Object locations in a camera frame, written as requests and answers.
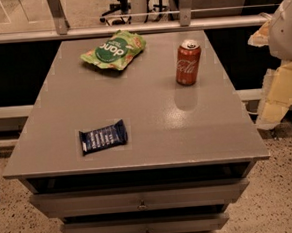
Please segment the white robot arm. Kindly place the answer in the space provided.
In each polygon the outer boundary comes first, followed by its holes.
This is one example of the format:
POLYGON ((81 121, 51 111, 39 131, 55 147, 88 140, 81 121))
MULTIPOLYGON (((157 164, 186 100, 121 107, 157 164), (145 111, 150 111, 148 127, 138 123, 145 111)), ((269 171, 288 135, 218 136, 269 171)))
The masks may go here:
POLYGON ((281 62, 277 69, 266 71, 257 110, 256 127, 272 130, 292 106, 292 0, 283 0, 248 44, 269 47, 270 55, 281 62))

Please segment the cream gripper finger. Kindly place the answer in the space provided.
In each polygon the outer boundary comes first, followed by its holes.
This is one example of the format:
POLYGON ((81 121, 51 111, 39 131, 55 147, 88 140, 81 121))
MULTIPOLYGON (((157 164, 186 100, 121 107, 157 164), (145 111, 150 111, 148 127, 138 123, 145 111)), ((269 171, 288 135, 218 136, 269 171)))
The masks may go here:
POLYGON ((248 44, 253 47, 263 47, 268 45, 269 26, 271 21, 264 23, 255 33, 248 39, 248 44))
POLYGON ((277 69, 268 69, 262 91, 256 127, 272 130, 281 123, 292 105, 292 61, 282 61, 277 69))

